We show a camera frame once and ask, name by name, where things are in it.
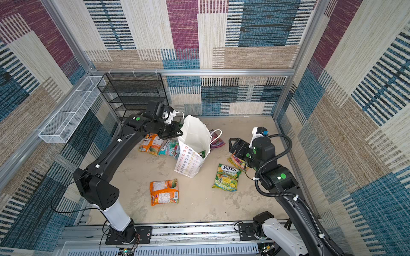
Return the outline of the orange Fox's fruits candy bag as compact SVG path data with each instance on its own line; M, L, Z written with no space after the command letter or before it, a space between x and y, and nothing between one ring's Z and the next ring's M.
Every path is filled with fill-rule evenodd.
M240 169L241 171L246 171L247 169L247 163L239 158L237 158L235 155L231 155L227 161L231 163L235 168Z

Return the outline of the white paper bag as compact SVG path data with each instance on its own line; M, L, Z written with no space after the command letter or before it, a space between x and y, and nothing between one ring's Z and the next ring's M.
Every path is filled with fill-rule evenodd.
M175 172L194 178L210 154L211 144L222 135L222 130L215 129L209 132L207 126L197 117L183 116L183 125L180 128L183 135L177 137L180 153L175 166Z

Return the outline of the purple candy bag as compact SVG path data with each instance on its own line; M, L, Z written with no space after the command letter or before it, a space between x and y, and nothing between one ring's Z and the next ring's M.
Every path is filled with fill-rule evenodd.
M216 133L215 130L210 130L210 133L211 133L211 145L210 145L211 150L221 148L225 145L225 142L221 138L217 138L218 133Z

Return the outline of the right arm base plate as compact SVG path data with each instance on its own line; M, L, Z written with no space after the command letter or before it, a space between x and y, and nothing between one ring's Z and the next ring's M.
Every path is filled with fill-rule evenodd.
M239 233L240 241L270 241L271 239L258 235L253 223L239 222L236 224L236 229Z

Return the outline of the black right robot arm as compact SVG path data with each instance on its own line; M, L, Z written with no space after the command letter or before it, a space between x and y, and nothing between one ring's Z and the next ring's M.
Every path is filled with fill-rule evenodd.
M245 161L250 168L255 169L253 180L257 192L263 196L275 198L287 213L299 237L281 226L273 214L267 211L254 218L255 235L260 239L273 240L290 256L345 255L304 200L292 173L286 167L278 164L278 159L291 150L291 139L282 135L287 142L287 148L276 154L271 142L272 137L271 135L261 136L255 138L252 143L247 143L240 138L231 138L228 141L229 151Z

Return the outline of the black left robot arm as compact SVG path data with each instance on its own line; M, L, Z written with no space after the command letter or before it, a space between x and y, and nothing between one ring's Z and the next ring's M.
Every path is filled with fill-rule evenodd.
M73 173L80 195L96 207L110 224L110 234L116 244L131 244L137 231L133 219L125 213L119 202L120 190L111 185L119 166L148 135L172 139L183 135L178 121L164 121L140 112L129 116L110 145L84 170Z

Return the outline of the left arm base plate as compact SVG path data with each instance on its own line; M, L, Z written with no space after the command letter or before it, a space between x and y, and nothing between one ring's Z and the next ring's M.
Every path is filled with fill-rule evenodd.
M105 245L137 245L149 244L151 241L152 226L128 227L124 231L109 229Z

